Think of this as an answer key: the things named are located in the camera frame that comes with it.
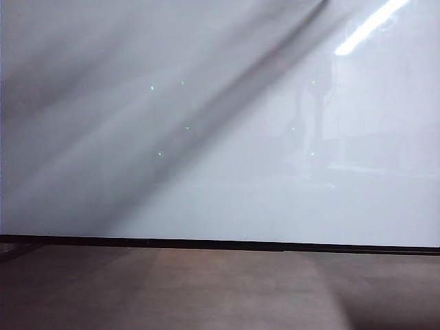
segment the black edge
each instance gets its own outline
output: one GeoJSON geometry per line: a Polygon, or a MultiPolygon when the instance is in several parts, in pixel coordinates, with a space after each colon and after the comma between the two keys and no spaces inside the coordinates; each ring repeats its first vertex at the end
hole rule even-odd
{"type": "Polygon", "coordinates": [[[337,245],[256,241],[208,241],[192,239],[125,239],[107,237],[28,236],[0,234],[2,243],[86,245],[128,248],[173,248],[203,250],[299,251],[365,254],[440,255],[440,247],[398,247],[372,245],[337,245]]]}

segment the white wall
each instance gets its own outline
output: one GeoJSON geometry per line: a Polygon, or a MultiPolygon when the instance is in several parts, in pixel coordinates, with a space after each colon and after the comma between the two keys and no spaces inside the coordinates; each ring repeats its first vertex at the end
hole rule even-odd
{"type": "Polygon", "coordinates": [[[2,234],[440,245],[440,3],[3,0],[2,234]]]}

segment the brown floor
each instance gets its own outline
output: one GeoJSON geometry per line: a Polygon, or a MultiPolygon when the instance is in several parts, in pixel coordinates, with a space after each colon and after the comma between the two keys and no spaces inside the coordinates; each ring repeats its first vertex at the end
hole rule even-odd
{"type": "Polygon", "coordinates": [[[0,329],[440,329],[440,257],[45,246],[0,329]]]}

